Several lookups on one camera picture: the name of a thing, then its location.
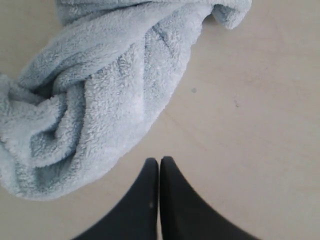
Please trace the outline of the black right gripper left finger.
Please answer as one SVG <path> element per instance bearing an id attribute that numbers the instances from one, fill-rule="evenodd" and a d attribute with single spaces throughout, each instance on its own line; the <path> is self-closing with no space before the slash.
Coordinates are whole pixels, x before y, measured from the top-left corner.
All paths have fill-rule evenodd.
<path id="1" fill-rule="evenodd" d="M 154 158 L 144 165 L 128 192 L 100 221 L 76 240 L 156 240 L 159 165 Z"/>

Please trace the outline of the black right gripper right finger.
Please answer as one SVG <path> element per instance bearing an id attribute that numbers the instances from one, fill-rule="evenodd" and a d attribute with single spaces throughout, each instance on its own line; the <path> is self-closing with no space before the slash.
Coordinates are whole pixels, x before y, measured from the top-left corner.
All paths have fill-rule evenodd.
<path id="1" fill-rule="evenodd" d="M 159 210 L 164 240 L 256 239 L 208 205 L 170 156 L 160 163 Z"/>

